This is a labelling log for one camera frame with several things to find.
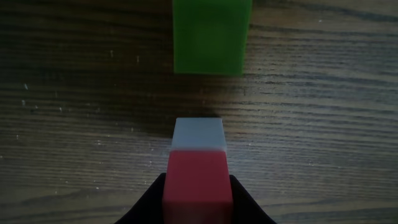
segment green block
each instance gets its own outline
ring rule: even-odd
[[[252,0],[174,0],[174,72],[240,76]]]

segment wood grain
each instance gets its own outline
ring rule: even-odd
[[[256,0],[243,78],[172,74],[171,0],[0,2],[0,223],[113,223],[220,116],[278,223],[398,222],[398,2]]]

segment tabletop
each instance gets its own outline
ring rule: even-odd
[[[0,223],[114,223],[178,117],[277,223],[398,222],[398,2],[254,0],[244,75],[173,74],[171,0],[0,2]]]

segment red block top face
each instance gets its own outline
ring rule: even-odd
[[[163,201],[232,204],[225,152],[172,151]]]

